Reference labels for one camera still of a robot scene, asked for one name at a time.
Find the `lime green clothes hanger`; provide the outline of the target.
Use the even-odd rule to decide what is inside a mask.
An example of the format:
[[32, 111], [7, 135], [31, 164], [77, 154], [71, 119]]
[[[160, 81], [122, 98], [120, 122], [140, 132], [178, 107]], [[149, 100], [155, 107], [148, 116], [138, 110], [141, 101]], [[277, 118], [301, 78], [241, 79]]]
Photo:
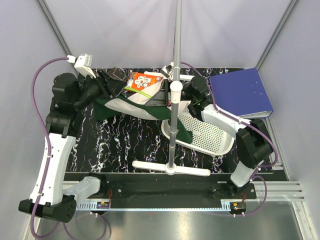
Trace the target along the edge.
[[147, 93], [145, 93], [145, 92], [143, 92], [143, 91], [140, 91], [140, 90], [138, 90], [138, 89], [135, 89], [135, 88], [131, 88], [131, 87], [126, 86], [126, 87], [124, 87], [124, 89], [127, 90], [127, 91], [131, 91], [131, 92], [134, 92], [134, 93], [138, 93], [138, 94], [140, 94], [140, 95], [143, 95], [143, 96], [147, 97], [148, 99], [151, 99], [151, 98], [152, 98], [152, 96], [150, 96], [149, 94], [147, 94]]

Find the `green and white t shirt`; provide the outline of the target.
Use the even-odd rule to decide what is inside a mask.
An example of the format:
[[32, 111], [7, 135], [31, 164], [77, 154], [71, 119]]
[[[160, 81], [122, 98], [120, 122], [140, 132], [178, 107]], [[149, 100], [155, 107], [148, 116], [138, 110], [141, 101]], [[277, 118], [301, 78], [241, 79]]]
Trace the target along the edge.
[[[148, 86], [142, 92], [153, 97], [160, 90], [163, 81], [161, 80]], [[104, 121], [120, 114], [130, 115], [143, 120], [171, 120], [171, 107], [146, 106], [145, 104], [148, 100], [146, 96], [137, 92], [129, 97], [120, 94], [117, 98], [110, 100], [99, 98], [92, 104], [93, 114], [97, 121]], [[179, 103], [178, 115], [182, 113], [188, 103], [188, 101], [181, 101]], [[192, 131], [187, 131], [179, 119], [177, 120], [176, 140], [187, 144], [191, 144], [193, 141]]]

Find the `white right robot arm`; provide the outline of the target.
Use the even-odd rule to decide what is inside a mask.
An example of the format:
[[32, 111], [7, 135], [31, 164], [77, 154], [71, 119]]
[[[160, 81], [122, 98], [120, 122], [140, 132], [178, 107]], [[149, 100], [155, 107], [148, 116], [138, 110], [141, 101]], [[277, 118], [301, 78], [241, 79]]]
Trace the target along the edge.
[[244, 119], [220, 108], [213, 91], [201, 76], [194, 76], [186, 86], [164, 79], [148, 86], [146, 92], [150, 96], [147, 105], [165, 107], [171, 97], [176, 97], [189, 103], [188, 112], [193, 118], [216, 126], [235, 139], [239, 162], [227, 183], [227, 192], [232, 198], [244, 194], [245, 187], [263, 167], [264, 161], [277, 152], [264, 122]]

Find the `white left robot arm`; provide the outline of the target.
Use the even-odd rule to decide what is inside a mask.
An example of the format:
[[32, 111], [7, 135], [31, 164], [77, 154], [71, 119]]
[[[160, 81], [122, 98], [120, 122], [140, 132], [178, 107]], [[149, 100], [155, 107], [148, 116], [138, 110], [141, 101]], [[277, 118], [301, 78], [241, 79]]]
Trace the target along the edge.
[[83, 109], [98, 99], [113, 100], [126, 84], [119, 68], [98, 70], [95, 77], [62, 73], [53, 80], [50, 112], [45, 120], [45, 141], [40, 172], [28, 199], [21, 200], [20, 212], [68, 223], [76, 207], [89, 197], [103, 198], [108, 193], [106, 177], [87, 173], [68, 190], [63, 189], [70, 152], [84, 119]]

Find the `orange book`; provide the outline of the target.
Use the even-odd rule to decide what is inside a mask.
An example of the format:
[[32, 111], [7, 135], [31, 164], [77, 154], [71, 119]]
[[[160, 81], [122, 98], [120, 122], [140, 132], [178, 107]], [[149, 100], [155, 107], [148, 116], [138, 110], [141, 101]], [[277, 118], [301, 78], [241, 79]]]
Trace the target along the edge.
[[137, 91], [142, 91], [145, 88], [160, 82], [161, 80], [162, 78], [160, 76], [131, 72], [127, 81], [127, 87]]

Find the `white perforated plastic basket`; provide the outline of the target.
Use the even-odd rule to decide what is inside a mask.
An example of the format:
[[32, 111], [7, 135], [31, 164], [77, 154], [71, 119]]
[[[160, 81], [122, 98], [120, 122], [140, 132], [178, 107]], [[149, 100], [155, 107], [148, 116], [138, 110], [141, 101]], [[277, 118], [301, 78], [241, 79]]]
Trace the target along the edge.
[[178, 120], [187, 131], [192, 132], [192, 143], [177, 139], [178, 145], [210, 156], [222, 156], [232, 149], [235, 139], [231, 135], [192, 117], [187, 108], [178, 115]]

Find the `grey clothes rack stand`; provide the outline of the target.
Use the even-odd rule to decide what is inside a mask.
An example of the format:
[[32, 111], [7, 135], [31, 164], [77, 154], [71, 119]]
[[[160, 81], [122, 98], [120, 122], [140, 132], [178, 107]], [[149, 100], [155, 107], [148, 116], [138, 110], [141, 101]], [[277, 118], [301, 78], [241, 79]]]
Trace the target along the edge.
[[176, 136], [178, 125], [179, 104], [183, 85], [180, 82], [181, 64], [181, 34], [182, 34], [182, 1], [176, 3], [175, 27], [174, 27], [174, 49], [173, 49], [173, 83], [170, 84], [171, 117], [169, 135], [168, 163], [160, 164], [154, 162], [137, 161], [132, 162], [136, 169], [162, 171], [167, 175], [186, 174], [200, 177], [208, 177], [211, 172], [208, 169], [177, 166], [175, 164]]

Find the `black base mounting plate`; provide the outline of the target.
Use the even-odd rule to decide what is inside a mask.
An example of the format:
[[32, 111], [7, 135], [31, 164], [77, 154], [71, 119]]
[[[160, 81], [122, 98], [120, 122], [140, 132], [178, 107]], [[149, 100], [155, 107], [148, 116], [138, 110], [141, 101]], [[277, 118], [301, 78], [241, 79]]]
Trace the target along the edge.
[[221, 199], [254, 200], [255, 186], [246, 184], [239, 190], [230, 187], [229, 173], [214, 173], [210, 176], [165, 173], [120, 173], [103, 172], [105, 185], [111, 198], [124, 199], [132, 195], [200, 195]]

